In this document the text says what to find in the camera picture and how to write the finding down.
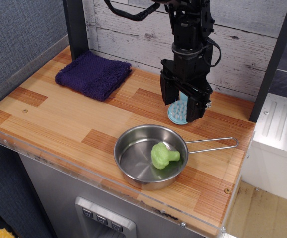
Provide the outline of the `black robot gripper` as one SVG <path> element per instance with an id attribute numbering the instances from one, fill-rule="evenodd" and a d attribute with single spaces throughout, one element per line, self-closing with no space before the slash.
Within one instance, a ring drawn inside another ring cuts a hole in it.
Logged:
<path id="1" fill-rule="evenodd" d="M 186 122 L 193 122 L 203 117 L 208 100 L 193 95 L 210 95 L 213 90 L 206 80 L 210 67 L 201 55 L 188 57 L 174 54 L 174 60 L 163 59 L 160 75 L 162 99 L 165 105 L 174 103 L 179 98 L 179 91 L 188 94 Z"/>

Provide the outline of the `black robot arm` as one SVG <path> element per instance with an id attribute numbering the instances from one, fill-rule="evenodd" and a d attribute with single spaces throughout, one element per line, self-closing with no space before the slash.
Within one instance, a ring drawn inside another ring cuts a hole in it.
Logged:
<path id="1" fill-rule="evenodd" d="M 161 0 L 169 14 L 174 42 L 173 59 L 161 61 L 162 98 L 174 110 L 171 115 L 183 123 L 203 117 L 213 92 L 207 75 L 213 66 L 213 47 L 209 38 L 214 20 L 208 0 Z"/>

